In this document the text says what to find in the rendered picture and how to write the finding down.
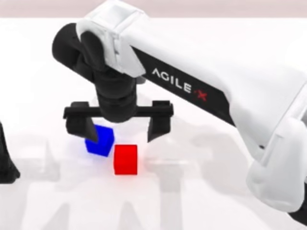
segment white casing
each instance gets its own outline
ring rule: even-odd
[[[304,73],[277,64],[239,65],[207,57],[193,41],[159,32],[143,11],[119,0],[107,0],[79,21],[78,36],[85,31],[99,36],[106,63],[121,73],[145,74],[133,46],[223,91],[255,159],[247,177],[251,192],[277,210],[301,207],[307,176],[307,130],[301,121],[307,109]]]

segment black panel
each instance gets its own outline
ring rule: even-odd
[[[229,102],[222,91],[132,48],[146,70],[146,79],[235,126],[229,114]]]

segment blue cube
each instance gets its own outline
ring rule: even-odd
[[[113,147],[115,138],[112,128],[95,125],[98,142],[85,140],[86,149],[89,153],[108,157]]]

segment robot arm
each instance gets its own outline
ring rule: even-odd
[[[57,34],[53,55],[95,84],[100,104],[95,113],[110,121],[142,114],[132,104],[135,79],[143,77],[235,126],[255,159],[247,179],[252,193],[275,209],[301,211],[307,76],[284,66],[242,66],[207,57],[180,37],[159,31],[143,11],[107,0]],[[116,104],[111,99],[122,103],[110,113],[104,108]],[[119,114],[126,116],[114,119]]]

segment table surface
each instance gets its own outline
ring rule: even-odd
[[[112,156],[86,152],[62,119],[72,101],[95,105],[94,87],[51,55],[56,32],[76,19],[0,19],[0,120],[22,177],[0,186],[1,230],[302,230],[255,199],[252,163],[237,130],[150,82],[140,105],[170,100],[172,132],[146,143],[149,119],[113,127],[137,144],[139,175],[114,176]],[[224,58],[267,59],[307,71],[307,20],[154,19]]]

